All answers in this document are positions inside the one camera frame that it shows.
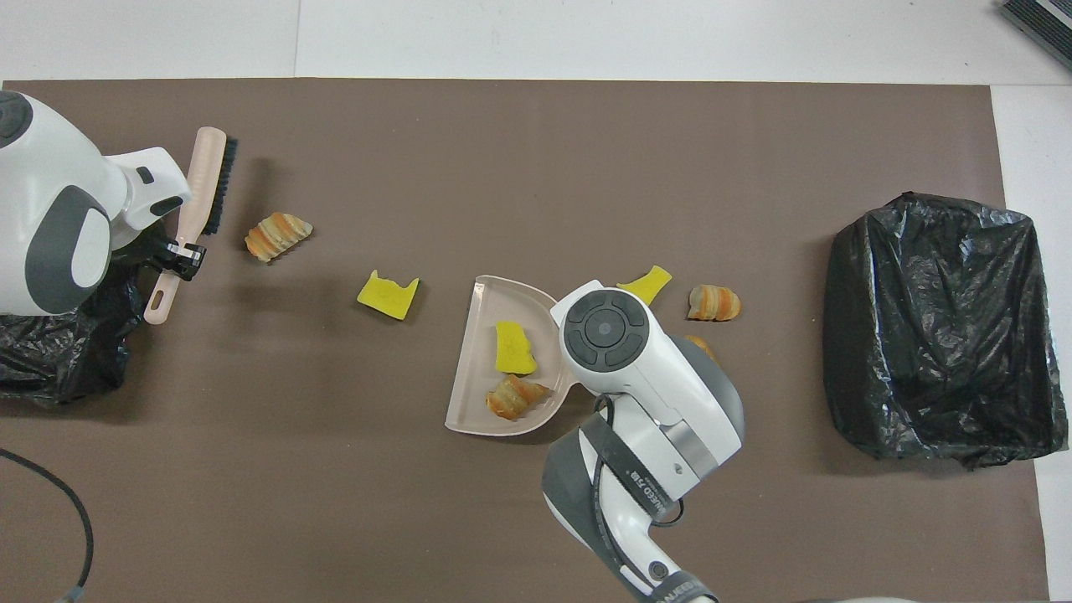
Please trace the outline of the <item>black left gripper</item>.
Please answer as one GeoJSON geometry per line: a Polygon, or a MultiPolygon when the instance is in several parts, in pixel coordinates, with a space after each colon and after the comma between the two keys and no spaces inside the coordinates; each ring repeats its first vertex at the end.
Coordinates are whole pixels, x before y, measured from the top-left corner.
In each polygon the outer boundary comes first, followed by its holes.
{"type": "Polygon", "coordinates": [[[206,248],[203,245],[185,242],[181,256],[172,250],[175,244],[168,236],[163,222],[153,223],[130,242],[130,265],[151,268],[155,271],[172,271],[183,281],[191,281],[199,271],[206,248]]]}

